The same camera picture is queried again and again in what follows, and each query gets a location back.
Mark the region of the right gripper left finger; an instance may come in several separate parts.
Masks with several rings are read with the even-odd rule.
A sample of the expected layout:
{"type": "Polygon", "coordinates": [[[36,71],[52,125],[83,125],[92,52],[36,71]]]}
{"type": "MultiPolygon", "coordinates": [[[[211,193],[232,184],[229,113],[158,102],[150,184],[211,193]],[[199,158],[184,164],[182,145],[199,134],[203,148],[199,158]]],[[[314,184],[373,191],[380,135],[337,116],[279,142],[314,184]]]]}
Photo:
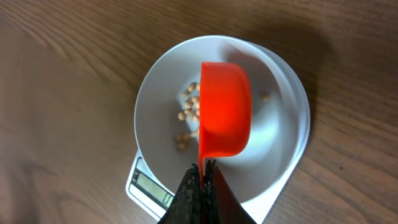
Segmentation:
{"type": "Polygon", "coordinates": [[[176,191],[174,199],[158,224],[200,224],[203,219],[198,166],[192,164],[176,191]]]}

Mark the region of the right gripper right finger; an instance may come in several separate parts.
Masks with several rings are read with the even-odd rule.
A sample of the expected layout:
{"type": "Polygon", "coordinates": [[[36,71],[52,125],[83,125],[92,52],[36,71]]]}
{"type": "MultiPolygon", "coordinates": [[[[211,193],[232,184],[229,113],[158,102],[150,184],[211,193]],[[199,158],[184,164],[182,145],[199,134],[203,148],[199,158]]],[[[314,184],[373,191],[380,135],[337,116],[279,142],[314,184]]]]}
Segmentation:
{"type": "Polygon", "coordinates": [[[203,209],[205,223],[256,224],[238,202],[227,184],[216,160],[207,161],[205,169],[203,209]]]}

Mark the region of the red plastic measuring scoop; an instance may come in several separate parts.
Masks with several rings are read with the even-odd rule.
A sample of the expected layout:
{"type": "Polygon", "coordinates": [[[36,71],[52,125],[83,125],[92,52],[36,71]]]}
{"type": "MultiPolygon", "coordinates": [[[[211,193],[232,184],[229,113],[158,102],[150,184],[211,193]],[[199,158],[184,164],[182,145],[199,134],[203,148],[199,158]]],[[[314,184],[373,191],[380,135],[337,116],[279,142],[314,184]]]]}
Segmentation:
{"type": "Polygon", "coordinates": [[[200,74],[198,169],[205,183],[205,159],[231,157],[246,147],[252,118],[251,86],[242,67],[203,62],[200,74]]]}

